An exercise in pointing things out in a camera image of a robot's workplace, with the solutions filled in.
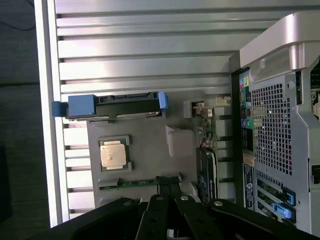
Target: label sticker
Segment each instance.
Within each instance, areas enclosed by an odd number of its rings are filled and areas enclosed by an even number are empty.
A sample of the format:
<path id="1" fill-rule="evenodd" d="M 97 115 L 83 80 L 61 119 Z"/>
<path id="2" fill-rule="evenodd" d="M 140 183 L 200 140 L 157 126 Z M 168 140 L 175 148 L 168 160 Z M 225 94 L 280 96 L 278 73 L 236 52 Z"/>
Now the label sticker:
<path id="1" fill-rule="evenodd" d="M 230 96 L 218 96 L 215 98 L 217 107 L 230 107 L 231 106 L 231 97 Z"/>
<path id="2" fill-rule="evenodd" d="M 255 157 L 250 154 L 243 153 L 243 163 L 254 167 L 255 166 Z"/>
<path id="3" fill-rule="evenodd" d="M 245 163 L 243 164 L 243 189 L 244 207 L 254 211 L 254 168 Z"/>

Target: circuit board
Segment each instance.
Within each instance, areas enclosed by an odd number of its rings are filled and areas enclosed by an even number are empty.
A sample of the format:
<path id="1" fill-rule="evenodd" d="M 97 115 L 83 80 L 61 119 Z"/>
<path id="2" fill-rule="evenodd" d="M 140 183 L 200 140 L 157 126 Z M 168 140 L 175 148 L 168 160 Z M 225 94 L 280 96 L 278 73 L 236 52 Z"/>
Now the circuit board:
<path id="1" fill-rule="evenodd" d="M 119 181 L 117 186 L 104 186 L 100 190 L 123 189 L 123 188 L 137 188 L 146 186 L 155 186 L 157 182 L 155 179 L 137 180 L 137 181 Z"/>
<path id="2" fill-rule="evenodd" d="M 260 202 L 258 202 L 258 209 L 260 209 L 265 215 L 267 215 L 269 218 L 272 218 L 274 220 L 278 220 L 278 216 L 275 215 L 272 211 L 270 211 L 268 208 L 263 206 Z"/>
<path id="3" fill-rule="evenodd" d="M 212 150 L 217 157 L 217 130 L 215 109 L 207 107 L 204 103 L 198 103 L 197 115 L 201 116 L 201 127 L 198 133 L 201 135 L 200 147 Z"/>
<path id="4" fill-rule="evenodd" d="M 260 179 L 256 180 L 257 186 L 262 188 L 263 190 L 267 191 L 269 194 L 275 196 L 276 198 L 286 201 L 285 196 L 282 192 L 278 191 L 277 189 L 273 188 L 272 186 L 269 186 L 268 184 L 264 183 Z"/>
<path id="5" fill-rule="evenodd" d="M 268 204 L 272 207 L 272 204 L 274 203 L 274 201 L 271 198 L 269 198 L 268 196 L 266 196 L 265 194 L 263 194 L 259 190 L 257 190 L 257 195 L 261 200 L 263 200 L 266 204 Z"/>

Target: screw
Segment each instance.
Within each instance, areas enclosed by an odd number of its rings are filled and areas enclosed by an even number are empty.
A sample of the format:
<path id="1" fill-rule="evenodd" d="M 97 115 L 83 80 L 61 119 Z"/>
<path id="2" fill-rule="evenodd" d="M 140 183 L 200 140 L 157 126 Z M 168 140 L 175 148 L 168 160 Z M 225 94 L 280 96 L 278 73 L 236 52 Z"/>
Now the screw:
<path id="1" fill-rule="evenodd" d="M 185 201 L 185 200 L 188 200 L 189 198 L 187 196 L 181 196 L 180 199 Z"/>
<path id="2" fill-rule="evenodd" d="M 215 201 L 213 204 L 216 205 L 217 207 L 221 207 L 224 205 L 221 201 Z"/>
<path id="3" fill-rule="evenodd" d="M 316 100 L 316 98 L 317 98 L 317 95 L 315 93 L 312 93 L 311 94 L 311 100 L 314 101 L 314 100 Z"/>

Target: perforated metal panel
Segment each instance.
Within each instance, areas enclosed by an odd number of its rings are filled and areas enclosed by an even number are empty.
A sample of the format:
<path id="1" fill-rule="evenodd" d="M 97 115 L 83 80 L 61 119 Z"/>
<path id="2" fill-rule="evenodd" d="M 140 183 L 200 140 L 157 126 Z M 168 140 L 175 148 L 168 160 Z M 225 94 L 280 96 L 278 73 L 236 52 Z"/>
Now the perforated metal panel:
<path id="1" fill-rule="evenodd" d="M 252 91 L 255 160 L 292 176 L 290 99 L 283 85 Z"/>
<path id="2" fill-rule="evenodd" d="M 284 184 L 283 184 L 281 181 L 275 179 L 275 178 L 272 177 L 272 176 L 269 176 L 268 174 L 266 174 L 266 173 L 264 173 L 264 172 L 262 172 L 262 171 L 259 171 L 258 169 L 255 170 L 255 173 L 256 173 L 258 176 L 260 176 L 260 177 L 262 177 L 262 178 L 264 178 L 264 179 L 267 179 L 268 181 L 270 181 L 270 182 L 272 182 L 272 183 L 274 183 L 274 184 L 277 184 L 279 187 L 283 187 L 283 186 L 284 186 Z"/>

